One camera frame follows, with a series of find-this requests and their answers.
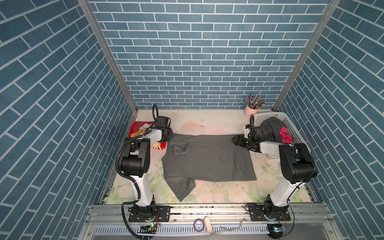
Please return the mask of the grey t shirt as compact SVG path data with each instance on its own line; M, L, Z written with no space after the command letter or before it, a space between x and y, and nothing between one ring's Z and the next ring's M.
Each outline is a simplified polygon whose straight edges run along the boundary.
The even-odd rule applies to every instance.
M164 179L179 201L196 181L247 182L257 179L249 150L233 143L234 135L175 134L162 158Z

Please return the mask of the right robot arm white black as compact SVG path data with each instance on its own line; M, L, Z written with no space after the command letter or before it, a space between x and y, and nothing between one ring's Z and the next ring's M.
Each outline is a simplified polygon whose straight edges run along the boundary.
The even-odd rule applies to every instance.
M282 178L276 189L267 196L263 205L249 203L244 209L252 222L290 221L290 200L304 183L315 178L318 170L306 144L279 143L271 139L254 140L237 135L233 138L236 146L253 152L259 151L280 158Z

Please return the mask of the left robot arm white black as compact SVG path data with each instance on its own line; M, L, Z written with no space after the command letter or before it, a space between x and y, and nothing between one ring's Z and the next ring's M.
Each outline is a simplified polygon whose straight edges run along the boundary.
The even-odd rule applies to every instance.
M136 137L126 137L115 161L117 174L132 182L136 199L132 212L138 217L149 219L155 216L156 203L147 178L151 163L151 147L173 138L170 127L153 127Z

